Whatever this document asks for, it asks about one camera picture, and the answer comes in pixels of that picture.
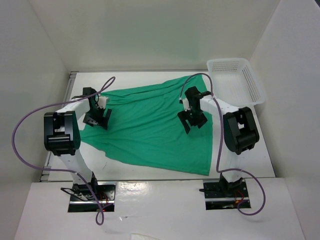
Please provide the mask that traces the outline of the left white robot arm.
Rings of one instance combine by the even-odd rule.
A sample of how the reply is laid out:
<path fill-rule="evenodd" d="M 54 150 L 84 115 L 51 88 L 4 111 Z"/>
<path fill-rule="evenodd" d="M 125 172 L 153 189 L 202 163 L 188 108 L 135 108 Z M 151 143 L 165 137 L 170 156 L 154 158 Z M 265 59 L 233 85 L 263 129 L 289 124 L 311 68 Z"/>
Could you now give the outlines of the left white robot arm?
<path fill-rule="evenodd" d="M 110 98 L 102 96 L 95 89 L 85 87 L 82 95 L 55 112 L 44 114 L 44 146 L 57 156 L 72 174 L 73 188 L 88 200 L 95 199 L 100 192 L 93 171 L 87 166 L 80 153 L 81 134 L 78 120 L 90 127 L 108 128 L 112 113 L 107 109 Z"/>

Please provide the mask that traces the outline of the green tank top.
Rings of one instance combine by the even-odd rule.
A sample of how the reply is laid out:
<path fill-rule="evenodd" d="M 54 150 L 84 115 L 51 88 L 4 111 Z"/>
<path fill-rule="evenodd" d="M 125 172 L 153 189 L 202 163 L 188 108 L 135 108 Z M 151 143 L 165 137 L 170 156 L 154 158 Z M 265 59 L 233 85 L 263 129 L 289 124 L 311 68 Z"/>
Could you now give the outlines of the green tank top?
<path fill-rule="evenodd" d="M 202 76 L 103 93 L 112 110 L 107 129 L 86 126 L 81 141 L 124 164 L 207 176 L 213 153 L 213 121 L 186 132 L 178 113 L 181 90 L 207 88 Z"/>

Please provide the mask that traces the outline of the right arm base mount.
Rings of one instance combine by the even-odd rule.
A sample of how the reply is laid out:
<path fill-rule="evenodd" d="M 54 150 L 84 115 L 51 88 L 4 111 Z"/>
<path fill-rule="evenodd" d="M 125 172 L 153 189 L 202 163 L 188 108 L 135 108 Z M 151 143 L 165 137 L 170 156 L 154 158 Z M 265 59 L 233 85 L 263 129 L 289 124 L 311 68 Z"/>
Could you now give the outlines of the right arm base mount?
<path fill-rule="evenodd" d="M 229 183 L 220 179 L 204 180 L 202 188 L 206 210 L 250 209 L 250 198 L 247 184 L 242 178 Z"/>

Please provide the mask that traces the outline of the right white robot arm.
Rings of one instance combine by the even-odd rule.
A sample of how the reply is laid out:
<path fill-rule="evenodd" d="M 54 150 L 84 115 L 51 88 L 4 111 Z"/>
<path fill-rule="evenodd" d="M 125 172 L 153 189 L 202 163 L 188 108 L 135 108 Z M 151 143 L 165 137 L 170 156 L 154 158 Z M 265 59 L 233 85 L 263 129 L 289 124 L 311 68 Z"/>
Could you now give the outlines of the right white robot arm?
<path fill-rule="evenodd" d="M 203 127 L 208 119 L 205 113 L 212 116 L 217 115 L 220 122 L 220 140 L 216 162 L 216 171 L 219 177 L 219 192 L 226 197 L 231 196 L 242 183 L 242 177 L 227 176 L 225 173 L 238 172 L 239 167 L 228 167 L 219 170 L 222 148 L 226 146 L 230 153 L 237 156 L 244 151 L 254 148 L 260 140 L 259 132 L 252 110 L 249 107 L 233 106 L 218 99 L 209 91 L 200 92 L 193 86 L 185 91 L 185 98 L 179 97 L 179 103 L 183 105 L 183 110 L 177 116 L 182 123 L 185 132 L 188 134 L 191 127 Z"/>

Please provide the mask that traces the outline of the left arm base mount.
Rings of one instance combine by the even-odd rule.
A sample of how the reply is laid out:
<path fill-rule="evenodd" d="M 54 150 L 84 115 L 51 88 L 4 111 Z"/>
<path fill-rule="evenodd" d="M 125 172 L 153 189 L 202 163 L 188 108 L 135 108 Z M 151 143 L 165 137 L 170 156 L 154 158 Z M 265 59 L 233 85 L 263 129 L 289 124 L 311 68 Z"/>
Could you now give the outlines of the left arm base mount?
<path fill-rule="evenodd" d="M 92 193 L 86 189 L 80 191 L 74 184 L 71 188 L 61 187 L 60 190 L 69 195 L 69 213 L 98 212 L 99 207 Z M 116 183 L 109 181 L 98 181 L 95 197 L 99 201 L 103 212 L 115 211 Z"/>

